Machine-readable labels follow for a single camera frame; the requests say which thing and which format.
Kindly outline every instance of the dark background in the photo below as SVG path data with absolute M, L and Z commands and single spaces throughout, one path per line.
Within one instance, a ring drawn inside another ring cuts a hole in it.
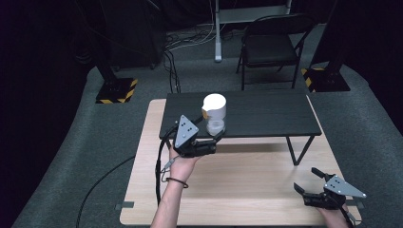
M 354 39 L 345 65 L 368 81 L 403 132 L 402 5 L 398 1 L 338 2 L 344 5 L 332 15 L 315 61 L 332 60 L 338 54 L 339 41 Z M 155 3 L 161 7 L 166 30 L 188 28 L 210 18 L 208 1 Z M 233 7 L 233 1 L 221 3 L 223 9 Z M 278 3 L 282 1 L 238 1 L 237 7 Z M 333 3 L 299 0 L 294 1 L 293 11 L 310 12 L 319 23 L 326 23 Z M 9 0 L 0 4 L 0 226 L 8 227 L 63 142 L 80 103 L 86 75 L 95 64 L 88 57 L 86 37 L 73 26 L 63 1 Z M 80 4 L 91 26 L 107 34 L 100 2 Z M 353 34 L 341 32 L 352 22 L 358 23 Z M 110 60 L 107 42 L 99 36 L 97 39 Z

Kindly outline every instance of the black chair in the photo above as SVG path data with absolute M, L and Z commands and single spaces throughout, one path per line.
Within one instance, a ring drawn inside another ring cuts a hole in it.
M 317 23 L 304 13 L 261 17 L 252 22 L 242 37 L 242 49 L 238 61 L 237 73 L 242 66 L 242 90 L 245 85 L 245 67 L 280 67 L 296 66 L 291 88 L 296 85 L 299 61 L 304 40 Z M 299 42 L 293 46 L 289 35 L 302 34 Z

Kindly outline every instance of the chair backrest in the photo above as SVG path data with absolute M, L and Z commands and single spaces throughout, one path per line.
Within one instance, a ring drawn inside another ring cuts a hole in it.
M 245 31 L 249 35 L 281 35 L 310 32 L 317 22 L 305 13 L 264 16 L 252 22 Z

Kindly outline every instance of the bracelet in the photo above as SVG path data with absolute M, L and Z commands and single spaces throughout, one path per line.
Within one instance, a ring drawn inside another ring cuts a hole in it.
M 166 178 L 165 180 L 166 180 L 166 181 L 176 181 L 176 182 L 179 182 L 179 183 L 183 184 L 183 188 L 188 188 L 188 187 L 189 187 L 189 185 L 187 185 L 186 182 L 183 182 L 183 181 L 178 180 L 178 179 Z

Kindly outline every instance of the black tabletop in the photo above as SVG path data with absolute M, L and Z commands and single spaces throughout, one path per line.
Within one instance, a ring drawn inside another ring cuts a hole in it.
M 181 115 L 197 120 L 204 97 L 212 92 L 169 93 L 160 138 Z M 217 92 L 226 99 L 223 138 L 318 136 L 320 127 L 302 89 Z M 198 138 L 211 138 L 205 123 L 197 124 Z

